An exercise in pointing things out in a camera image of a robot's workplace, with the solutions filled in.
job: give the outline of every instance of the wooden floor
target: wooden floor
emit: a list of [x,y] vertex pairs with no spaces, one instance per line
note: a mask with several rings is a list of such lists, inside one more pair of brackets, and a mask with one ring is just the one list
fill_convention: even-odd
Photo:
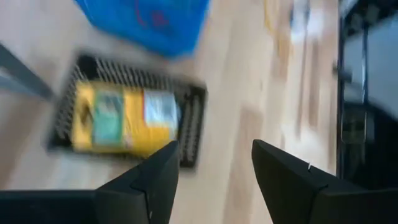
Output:
[[[200,161],[196,172],[180,173],[170,223],[271,223],[252,169],[253,139],[335,170],[338,1],[310,1],[308,35],[290,32],[292,1],[212,0],[197,52],[174,61],[92,28],[69,0],[0,1],[0,41],[56,92],[82,47],[205,82]],[[6,92],[0,102],[4,189],[96,188],[133,166],[49,156],[53,105]]]

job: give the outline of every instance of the blue plastic bag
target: blue plastic bag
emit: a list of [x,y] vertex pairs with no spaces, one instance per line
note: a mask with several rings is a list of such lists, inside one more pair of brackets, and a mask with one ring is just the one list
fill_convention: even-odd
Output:
[[193,52],[209,0],[75,0],[90,22],[165,56]]

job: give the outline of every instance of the yellow package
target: yellow package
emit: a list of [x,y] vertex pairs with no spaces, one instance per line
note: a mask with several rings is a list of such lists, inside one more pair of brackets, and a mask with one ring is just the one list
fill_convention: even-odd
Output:
[[76,151],[150,156],[176,138],[177,110],[169,92],[78,82],[73,147]]

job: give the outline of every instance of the black wire basket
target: black wire basket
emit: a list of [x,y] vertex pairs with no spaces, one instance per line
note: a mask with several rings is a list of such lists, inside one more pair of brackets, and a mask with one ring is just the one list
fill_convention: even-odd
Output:
[[180,148],[180,165],[188,168],[195,167],[200,148],[207,96],[205,86],[146,70],[135,65],[89,54],[81,54],[77,57],[66,83],[65,91],[57,102],[58,106],[55,109],[54,122],[47,145],[49,151],[68,151],[79,154],[92,154],[94,156],[137,159],[136,156],[129,153],[95,154],[74,151],[71,136],[76,81],[78,80],[101,81],[132,88],[138,87],[173,92],[181,110],[177,134]]

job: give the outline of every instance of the black plastic basket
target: black plastic basket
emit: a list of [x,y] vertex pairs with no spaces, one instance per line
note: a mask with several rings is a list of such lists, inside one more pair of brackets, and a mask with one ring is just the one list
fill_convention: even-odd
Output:
[[[122,84],[129,87],[167,90],[175,94],[182,117],[178,124],[180,165],[194,167],[198,159],[200,138],[207,91],[194,83],[168,75],[152,72],[134,65],[116,62],[111,59],[82,54],[77,57],[67,81],[65,91],[55,110],[53,126],[48,143],[49,151],[73,150],[71,142],[73,107],[75,105],[76,81],[101,81]],[[137,159],[131,154],[94,154],[96,156]]]

